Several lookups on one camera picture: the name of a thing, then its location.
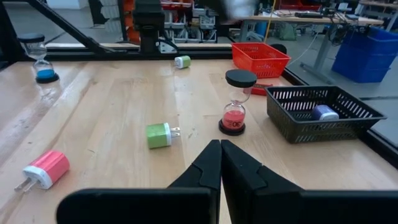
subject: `blue hourglass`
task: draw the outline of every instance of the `blue hourglass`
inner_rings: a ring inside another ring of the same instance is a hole
[[[18,37],[18,40],[22,43],[26,54],[36,60],[33,67],[36,71],[36,82],[37,83],[50,83],[57,81],[59,76],[54,72],[52,64],[44,57],[47,55],[47,49],[44,45],[43,34],[23,34]]]

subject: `pink power adapter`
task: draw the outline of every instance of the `pink power adapter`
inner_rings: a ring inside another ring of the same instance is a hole
[[[40,184],[40,188],[47,190],[68,171],[69,167],[69,160],[62,152],[48,151],[25,167],[23,173],[26,180],[14,190],[18,191],[27,186],[24,192],[28,192],[37,183]]]

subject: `wooden table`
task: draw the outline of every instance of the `wooden table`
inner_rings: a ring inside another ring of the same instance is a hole
[[[229,137],[217,122],[229,102],[230,60],[55,62],[60,81],[38,85],[30,62],[0,73],[0,223],[55,223],[64,196],[88,187],[166,187],[212,139],[230,139],[305,189],[398,189],[398,171],[359,140],[291,145],[253,95],[246,132]],[[289,85],[283,78],[262,83]],[[181,138],[149,150],[145,127],[169,122]],[[71,169],[50,190],[14,192],[21,170],[49,149]],[[230,223],[224,195],[220,223]]]
[[[377,7],[384,7],[383,12],[374,12],[369,10],[366,10],[367,6],[377,6]],[[395,13],[384,13],[386,8],[390,9],[395,9]],[[389,3],[383,3],[383,2],[376,2],[376,1],[360,1],[357,9],[355,10],[355,13],[358,13],[359,15],[369,15],[369,16],[377,16],[377,17],[386,17],[386,18],[391,18],[390,23],[388,23],[386,30],[390,31],[392,26],[394,25],[397,17],[398,17],[398,4],[389,4]]]
[[[301,23],[301,22],[311,22],[311,23],[317,23],[317,24],[330,24],[331,20],[328,17],[323,17],[323,18],[299,18],[295,17],[294,14],[296,12],[303,12],[303,11],[297,11],[297,10],[276,10],[274,13],[271,15],[269,13],[264,12],[263,15],[260,16],[250,16],[247,18],[244,18],[245,20],[255,20],[255,21],[269,21],[272,19],[274,22],[296,22],[296,23]],[[278,14],[293,14],[291,17],[283,17],[283,16],[278,16]],[[350,19],[345,19],[344,15],[342,13],[339,13],[341,15],[341,19],[338,17],[333,18],[333,22],[337,24],[341,23],[350,23],[350,24],[359,24],[359,25],[380,25],[383,24],[383,21],[377,20],[377,19],[369,19],[365,17],[360,17],[357,21],[352,21]]]
[[[335,81],[328,77],[327,75],[322,73],[322,67],[325,62],[326,56],[328,55],[329,49],[331,47],[331,42],[329,41],[330,37],[331,39],[334,38],[338,24],[342,23],[349,23],[349,24],[356,24],[356,25],[381,25],[383,24],[383,21],[377,20],[377,19],[368,19],[365,17],[360,17],[357,21],[352,21],[349,19],[346,19],[344,15],[339,14],[340,17],[335,16],[333,20],[333,23],[331,22],[331,19],[328,17],[323,17],[323,18],[299,18],[295,16],[278,16],[277,14],[292,14],[294,15],[296,12],[300,11],[295,11],[295,10],[276,10],[274,11],[273,14],[269,14],[264,12],[263,15],[260,16],[250,16],[243,18],[242,26],[241,26],[241,32],[240,32],[240,42],[245,42],[246,37],[248,36],[248,29],[249,29],[249,24],[251,22],[259,22],[259,21],[271,21],[271,22],[289,22],[293,24],[329,24],[329,29],[328,32],[325,34],[322,45],[318,51],[317,59],[315,60],[313,65],[309,65],[306,63],[301,63],[300,66],[305,69],[307,72],[311,73],[312,75],[315,75],[317,78],[320,80],[324,81],[327,84],[333,84]]]

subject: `hourglass base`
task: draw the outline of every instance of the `hourglass base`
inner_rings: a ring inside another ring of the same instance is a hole
[[[218,122],[218,129],[219,129],[219,131],[221,131],[222,133],[227,134],[227,135],[229,135],[229,136],[239,136],[239,135],[241,135],[241,134],[244,133],[244,130],[246,129],[246,125],[243,124],[243,125],[242,125],[242,128],[232,130],[232,129],[225,128],[225,127],[223,126],[223,120],[221,119],[221,120]]]
[[[36,82],[40,83],[40,84],[46,84],[46,83],[50,83],[50,82],[55,82],[58,79],[60,79],[60,77],[55,73],[53,77],[50,78],[39,78],[36,77]]]

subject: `orange machine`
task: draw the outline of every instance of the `orange machine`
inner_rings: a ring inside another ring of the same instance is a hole
[[[192,7],[193,0],[161,0],[162,7],[164,10],[178,10],[181,8]],[[123,1],[123,11],[124,11],[124,23],[127,29],[127,37],[133,44],[139,45],[139,32],[135,31],[132,27],[133,18],[131,15],[132,10],[134,10],[134,0],[124,0]]]

